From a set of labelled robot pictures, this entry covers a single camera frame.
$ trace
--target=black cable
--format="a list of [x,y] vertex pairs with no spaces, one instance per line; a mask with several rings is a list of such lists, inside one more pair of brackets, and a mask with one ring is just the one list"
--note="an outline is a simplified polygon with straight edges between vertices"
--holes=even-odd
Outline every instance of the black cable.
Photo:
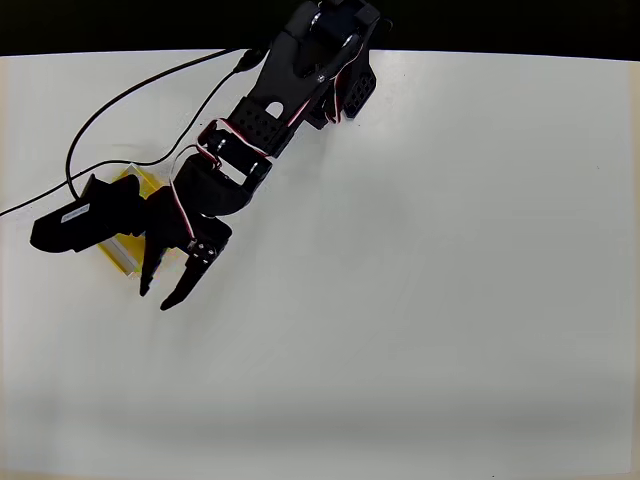
[[[202,114],[203,110],[207,107],[207,105],[209,104],[209,102],[211,101],[211,99],[214,97],[214,95],[216,93],[218,93],[218,90],[220,90],[220,88],[222,88],[222,86],[231,78],[233,77],[233,75],[235,75],[237,73],[237,71],[234,69],[232,72],[230,72],[229,74],[227,74],[226,77],[224,77],[219,83],[218,85],[216,85],[216,87],[211,91],[211,93],[209,93],[209,96],[205,99],[205,101],[202,103],[202,105],[200,105],[200,108],[198,109],[198,111],[195,113],[195,115],[193,116],[193,118],[191,119],[191,121],[189,122],[189,125],[187,125],[187,127],[182,131],[182,133],[180,134],[180,136],[178,137],[178,140],[176,140],[176,143],[174,143],[173,147],[171,147],[171,150],[169,150],[166,154],[164,154],[162,156],[162,158],[159,158],[158,160],[155,160],[153,162],[132,162],[130,160],[106,160],[104,162],[100,162],[97,163],[83,171],[81,171],[80,173],[76,173],[75,175],[73,175],[71,177],[71,180],[75,180],[76,178],[79,178],[93,170],[95,170],[96,168],[102,167],[104,165],[130,165],[130,164],[134,164],[137,165],[139,167],[150,167],[153,165],[157,165],[161,162],[164,162],[167,158],[169,158],[173,152],[176,151],[176,149],[178,148],[178,146],[180,145],[180,142],[182,142],[182,140],[184,139],[184,137],[187,135],[187,133],[189,133],[189,130],[191,130],[191,128],[193,127],[193,125],[196,123],[196,121],[198,120],[198,117],[200,116],[200,114]],[[38,200],[51,195],[53,192],[56,192],[58,190],[60,190],[62,187],[64,187],[65,185],[68,184],[68,181],[65,180],[64,182],[60,183],[59,185],[53,187],[50,190],[47,190],[44,193],[41,193],[40,195],[38,195],[37,197],[33,197],[31,200],[27,200],[24,203],[21,203],[20,205],[16,205],[15,207],[11,207],[8,210],[5,210],[4,212],[0,213],[0,217],[3,217],[11,212],[15,212],[16,210],[19,210],[23,207],[26,207],[27,205],[30,205],[34,202],[37,202]]]
[[82,135],[84,135],[84,132],[87,131],[87,129],[91,126],[91,124],[100,115],[102,115],[108,108],[110,108],[115,103],[118,103],[120,100],[122,100],[126,96],[132,94],[136,90],[140,90],[142,87],[144,87],[146,85],[149,85],[150,83],[155,82],[156,80],[160,80],[161,78],[164,78],[167,75],[171,75],[172,73],[179,72],[180,70],[184,70],[185,68],[189,68],[189,67],[197,65],[199,63],[206,62],[207,60],[213,60],[214,58],[222,57],[223,55],[228,55],[229,53],[235,52],[237,50],[240,50],[240,49],[239,48],[227,48],[226,50],[221,50],[219,52],[211,53],[209,55],[205,55],[204,57],[196,58],[195,60],[191,60],[191,61],[183,63],[181,65],[177,65],[177,66],[175,66],[173,68],[165,70],[164,72],[160,72],[157,75],[154,75],[153,77],[149,77],[146,80],[143,80],[142,82],[134,85],[133,87],[128,88],[127,90],[122,92],[120,95],[118,95],[118,96],[112,98],[111,100],[109,100],[98,111],[96,111],[93,115],[91,115],[91,118],[89,118],[89,120],[87,120],[85,122],[85,124],[82,126],[82,128],[80,128],[80,130],[76,134],[75,138],[71,142],[71,146],[69,147],[69,152],[67,153],[67,161],[65,162],[64,170],[65,170],[65,174],[67,176],[67,184],[69,185],[69,190],[71,191],[71,195],[73,195],[73,198],[75,198],[76,200],[79,200],[80,196],[78,195],[78,192],[76,192],[76,189],[73,186],[73,178],[71,177],[71,157],[73,156],[73,151],[75,150],[76,145],[78,144],[78,141],[80,140]]

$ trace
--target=mounting hole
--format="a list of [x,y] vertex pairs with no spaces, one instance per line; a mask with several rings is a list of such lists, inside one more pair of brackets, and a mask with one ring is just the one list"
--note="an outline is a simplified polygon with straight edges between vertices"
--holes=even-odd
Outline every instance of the mounting hole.
[[280,118],[280,115],[282,115],[282,112],[284,111],[284,105],[280,102],[273,102],[266,108],[266,110],[273,118]]

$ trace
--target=white table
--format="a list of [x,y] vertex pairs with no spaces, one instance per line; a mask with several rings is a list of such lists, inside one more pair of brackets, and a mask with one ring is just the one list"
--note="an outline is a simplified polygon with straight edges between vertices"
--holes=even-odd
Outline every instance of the white table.
[[[59,182],[70,140],[107,99],[200,54],[4,59],[0,205]],[[157,158],[236,59],[115,107],[74,170]],[[378,90],[357,120],[300,129],[226,219],[222,257],[166,313],[180,266],[141,299],[95,248],[29,245],[65,190],[0,220],[7,468],[225,480],[634,468],[630,66],[409,52],[372,63]],[[228,114],[256,73],[202,122]]]

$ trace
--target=robotic arm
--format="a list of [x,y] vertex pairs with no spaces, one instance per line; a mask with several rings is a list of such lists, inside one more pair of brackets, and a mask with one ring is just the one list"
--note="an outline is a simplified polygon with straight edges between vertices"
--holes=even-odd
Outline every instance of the robotic arm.
[[[117,233],[145,235],[140,295],[150,289],[167,249],[189,256],[175,290],[182,302],[222,253],[232,231],[218,217],[249,204],[272,163],[303,122],[322,129],[341,112],[355,118],[376,87],[369,42],[380,13],[364,0],[302,4],[273,41],[258,81],[228,119],[198,137],[171,186],[144,200],[134,175],[111,184],[89,179],[81,197],[34,223],[31,244],[45,252],[80,252]],[[280,107],[277,116],[274,104]],[[225,175],[222,162],[245,175]]]

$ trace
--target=yellow sponge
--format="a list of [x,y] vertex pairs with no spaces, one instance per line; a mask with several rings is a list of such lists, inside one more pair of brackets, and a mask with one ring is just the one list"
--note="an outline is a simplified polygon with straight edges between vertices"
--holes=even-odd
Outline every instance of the yellow sponge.
[[[140,195],[147,198],[162,187],[162,184],[151,174],[144,173],[135,165],[129,165],[115,180],[127,175],[135,175],[140,180]],[[144,259],[144,236],[118,234],[98,245],[113,264],[126,276],[140,274]]]

